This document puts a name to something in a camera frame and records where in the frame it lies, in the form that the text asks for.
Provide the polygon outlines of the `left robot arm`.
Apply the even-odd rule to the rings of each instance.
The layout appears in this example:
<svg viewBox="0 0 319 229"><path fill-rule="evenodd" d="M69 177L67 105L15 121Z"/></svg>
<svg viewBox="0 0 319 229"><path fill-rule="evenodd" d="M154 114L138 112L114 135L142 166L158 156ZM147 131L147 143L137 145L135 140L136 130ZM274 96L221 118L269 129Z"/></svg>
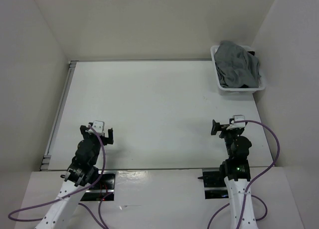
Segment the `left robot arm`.
<svg viewBox="0 0 319 229"><path fill-rule="evenodd" d="M85 192L99 184L106 164L104 146L114 143L113 129L108 129L106 136L104 127L103 121L93 121L80 127L83 140L78 143L66 171L57 201L51 205L37 229L65 229Z"/></svg>

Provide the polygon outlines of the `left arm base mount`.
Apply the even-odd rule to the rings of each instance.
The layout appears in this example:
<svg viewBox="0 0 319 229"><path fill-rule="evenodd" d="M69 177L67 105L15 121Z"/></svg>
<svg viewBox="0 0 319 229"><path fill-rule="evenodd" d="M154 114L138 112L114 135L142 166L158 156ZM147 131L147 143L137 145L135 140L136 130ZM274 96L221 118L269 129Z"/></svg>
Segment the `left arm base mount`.
<svg viewBox="0 0 319 229"><path fill-rule="evenodd" d="M113 201L115 180L116 174L114 172L103 173L99 182L86 191L80 202Z"/></svg>

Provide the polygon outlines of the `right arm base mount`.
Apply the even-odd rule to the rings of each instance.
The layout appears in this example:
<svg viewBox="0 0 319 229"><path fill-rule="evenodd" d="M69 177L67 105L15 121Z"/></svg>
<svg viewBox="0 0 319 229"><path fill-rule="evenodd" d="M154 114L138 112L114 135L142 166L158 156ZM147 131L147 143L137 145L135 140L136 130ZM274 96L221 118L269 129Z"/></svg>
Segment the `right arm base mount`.
<svg viewBox="0 0 319 229"><path fill-rule="evenodd" d="M228 192L223 178L218 170L202 170L205 199L226 199Z"/></svg>

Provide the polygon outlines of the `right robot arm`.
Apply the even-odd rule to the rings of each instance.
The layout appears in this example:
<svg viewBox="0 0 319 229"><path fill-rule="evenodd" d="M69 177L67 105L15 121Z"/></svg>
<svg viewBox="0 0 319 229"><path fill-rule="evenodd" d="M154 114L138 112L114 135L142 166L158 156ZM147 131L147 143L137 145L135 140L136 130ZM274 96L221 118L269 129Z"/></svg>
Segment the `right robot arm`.
<svg viewBox="0 0 319 229"><path fill-rule="evenodd" d="M232 229L256 229L251 191L250 168L248 163L249 149L252 143L242 136L246 123L243 115L235 115L228 124L212 121L211 135L220 132L219 137L224 140L228 159L219 167L219 182L226 186L231 212Z"/></svg>

